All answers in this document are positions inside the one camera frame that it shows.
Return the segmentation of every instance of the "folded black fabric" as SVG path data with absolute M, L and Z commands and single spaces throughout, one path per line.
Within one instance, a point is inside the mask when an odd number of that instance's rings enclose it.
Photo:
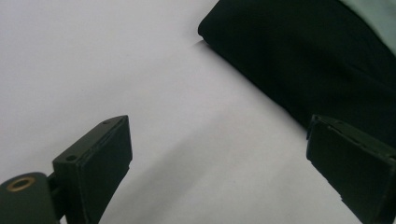
M 337 0 L 220 0 L 199 34 L 305 128 L 343 120 L 396 147 L 396 59 Z

